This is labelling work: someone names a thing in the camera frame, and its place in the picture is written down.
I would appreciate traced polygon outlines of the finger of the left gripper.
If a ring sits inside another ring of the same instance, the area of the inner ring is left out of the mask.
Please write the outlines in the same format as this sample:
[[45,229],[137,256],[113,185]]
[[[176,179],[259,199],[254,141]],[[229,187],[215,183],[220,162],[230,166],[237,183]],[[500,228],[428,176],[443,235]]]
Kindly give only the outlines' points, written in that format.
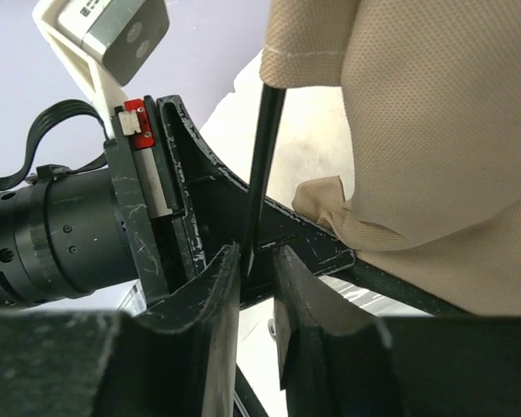
[[248,185],[207,145],[178,95],[156,101],[159,123],[181,202],[190,225],[189,243],[206,264],[221,247],[252,237],[254,251],[241,303],[256,304],[273,293],[268,265],[277,248],[289,247],[315,276],[332,275],[355,263],[355,254],[322,227],[266,198],[251,213]]

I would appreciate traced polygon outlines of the beige pet tent fabric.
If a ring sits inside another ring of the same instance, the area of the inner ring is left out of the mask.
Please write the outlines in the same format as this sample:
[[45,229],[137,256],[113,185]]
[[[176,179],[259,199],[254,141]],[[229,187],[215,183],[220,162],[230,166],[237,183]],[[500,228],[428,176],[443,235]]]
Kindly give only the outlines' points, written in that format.
[[342,92],[353,194],[303,182],[297,212],[459,308],[521,315],[521,1],[275,1],[260,72]]

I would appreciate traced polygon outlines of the white fluffy cushion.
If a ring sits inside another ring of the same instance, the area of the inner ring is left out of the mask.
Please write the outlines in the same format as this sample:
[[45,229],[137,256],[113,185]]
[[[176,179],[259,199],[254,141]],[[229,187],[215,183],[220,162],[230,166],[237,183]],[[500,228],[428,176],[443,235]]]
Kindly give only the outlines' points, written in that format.
[[[262,82],[261,55],[234,79],[234,91],[216,106],[201,128],[215,154],[243,181],[248,181],[254,151]],[[308,87],[287,92],[274,151],[267,195],[290,206],[297,186],[337,175],[345,195],[353,193],[351,137],[341,90]]]

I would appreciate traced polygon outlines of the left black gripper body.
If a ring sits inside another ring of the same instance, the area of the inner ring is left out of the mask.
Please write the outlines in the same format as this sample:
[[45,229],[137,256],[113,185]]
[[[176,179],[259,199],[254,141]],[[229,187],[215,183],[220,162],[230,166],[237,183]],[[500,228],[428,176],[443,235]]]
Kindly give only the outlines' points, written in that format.
[[200,234],[181,156],[151,96],[126,101],[104,143],[142,295],[151,307],[200,273]]

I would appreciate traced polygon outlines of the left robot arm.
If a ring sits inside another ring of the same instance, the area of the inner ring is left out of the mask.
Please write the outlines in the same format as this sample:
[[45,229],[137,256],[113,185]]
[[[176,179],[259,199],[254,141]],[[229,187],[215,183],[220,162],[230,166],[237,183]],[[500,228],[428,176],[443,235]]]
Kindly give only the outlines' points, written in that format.
[[38,169],[0,192],[0,307],[31,308],[139,280],[147,304],[239,242],[247,185],[209,148],[179,96],[125,103],[108,165]]

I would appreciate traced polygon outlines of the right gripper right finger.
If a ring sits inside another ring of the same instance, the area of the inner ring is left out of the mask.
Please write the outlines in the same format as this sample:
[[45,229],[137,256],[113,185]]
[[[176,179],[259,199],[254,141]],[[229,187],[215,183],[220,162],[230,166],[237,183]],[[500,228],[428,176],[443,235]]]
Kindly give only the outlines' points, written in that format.
[[521,416],[521,317],[377,317],[273,257],[280,385],[292,416]]

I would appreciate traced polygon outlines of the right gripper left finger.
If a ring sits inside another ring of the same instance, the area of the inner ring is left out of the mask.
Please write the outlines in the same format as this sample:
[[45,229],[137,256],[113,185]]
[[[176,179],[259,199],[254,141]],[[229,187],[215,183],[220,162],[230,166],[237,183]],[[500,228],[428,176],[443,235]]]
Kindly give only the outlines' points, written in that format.
[[0,310],[0,416],[229,416],[239,249],[147,311]]

